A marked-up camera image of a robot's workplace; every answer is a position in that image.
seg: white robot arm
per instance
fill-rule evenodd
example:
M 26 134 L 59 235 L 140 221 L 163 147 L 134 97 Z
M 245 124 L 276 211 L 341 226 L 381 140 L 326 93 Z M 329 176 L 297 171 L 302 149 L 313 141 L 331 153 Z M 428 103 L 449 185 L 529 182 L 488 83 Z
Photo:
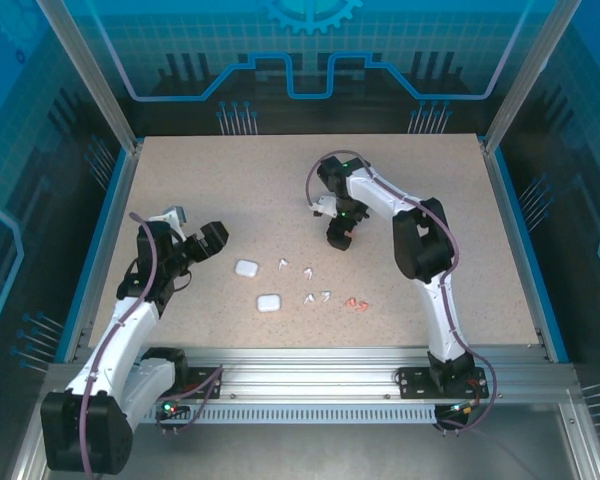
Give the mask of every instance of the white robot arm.
M 452 245 L 435 222 L 416 208 L 417 204 L 425 206 L 446 224 L 442 205 L 434 198 L 423 201 L 402 192 L 358 158 L 346 163 L 333 156 L 326 158 L 321 161 L 317 173 L 334 195 L 321 197 L 311 210 L 316 216 L 332 217 L 327 239 L 333 247 L 340 250 L 349 247 L 349 234 L 368 217 L 367 209 L 392 222 L 395 260 L 400 271 L 415 280 L 423 299 L 431 373 L 440 391 L 444 391 L 447 384 L 463 371 L 472 370 L 474 362 L 458 342 L 459 338 L 466 345 L 451 295 L 451 275 L 445 275 L 451 267 Z M 450 328 L 443 287 L 457 337 Z
M 220 222 L 202 227 L 201 239 L 195 235 L 186 237 L 181 228 L 185 222 L 180 207 L 147 221 L 156 246 L 156 275 L 144 301 L 123 322 L 123 316 L 141 297 L 150 278 L 149 239 L 142 228 L 139 230 L 138 258 L 118 286 L 118 301 L 102 339 L 65 391 L 51 392 L 45 397 L 41 417 L 47 465 L 51 470 L 83 471 L 78 411 L 90 377 L 93 380 L 86 416 L 89 462 L 93 471 L 109 474 L 119 473 L 126 464 L 133 432 L 156 400 L 167 391 L 177 393 L 185 389 L 188 365 L 182 350 L 152 348 L 139 364 L 134 363 L 175 291 L 174 280 L 190 275 L 193 263 L 220 252 L 229 237 Z M 115 333 L 106 343 L 114 328 Z

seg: gear logo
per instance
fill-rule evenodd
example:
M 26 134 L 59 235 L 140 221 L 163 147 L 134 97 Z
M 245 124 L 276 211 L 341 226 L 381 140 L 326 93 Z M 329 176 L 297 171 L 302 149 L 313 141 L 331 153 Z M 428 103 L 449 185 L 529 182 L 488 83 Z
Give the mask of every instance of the gear logo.
M 277 20 L 282 28 L 291 27 L 293 33 L 308 35 L 339 28 L 340 21 L 353 18 L 353 9 L 361 6 L 362 0 L 264 0 L 269 20 Z
M 34 0 L 0 0 L 0 30 L 22 49 L 38 31 L 39 18 Z

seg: beige work surface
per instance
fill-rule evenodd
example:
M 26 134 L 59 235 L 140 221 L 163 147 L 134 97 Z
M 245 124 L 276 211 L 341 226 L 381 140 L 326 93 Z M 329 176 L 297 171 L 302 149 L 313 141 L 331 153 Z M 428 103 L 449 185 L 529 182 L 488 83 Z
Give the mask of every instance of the beige work surface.
M 220 220 L 225 249 L 193 265 L 147 339 L 152 346 L 364 347 L 428 343 L 412 281 L 393 259 L 392 227 L 374 212 L 352 246 L 329 246 L 329 218 L 307 208 L 304 184 L 321 155 L 360 152 L 378 173 L 412 195 L 438 198 L 460 248 L 453 293 L 463 332 L 474 344 L 536 343 L 502 220 L 475 135 L 303 135 L 150 137 L 145 140 L 126 212 L 142 217 L 182 205 L 186 234 Z M 317 176 L 314 199 L 327 193 Z M 111 318 L 118 283 L 136 256 L 138 225 L 125 214 L 91 344 Z M 278 271 L 280 258 L 289 265 Z M 253 279 L 234 273 L 239 259 L 260 265 Z M 313 268 L 312 280 L 303 276 Z M 331 291 L 322 303 L 320 293 Z M 282 309 L 260 313 L 258 295 L 277 293 Z M 303 300 L 313 293 L 316 302 Z M 343 307 L 349 297 L 366 312 Z

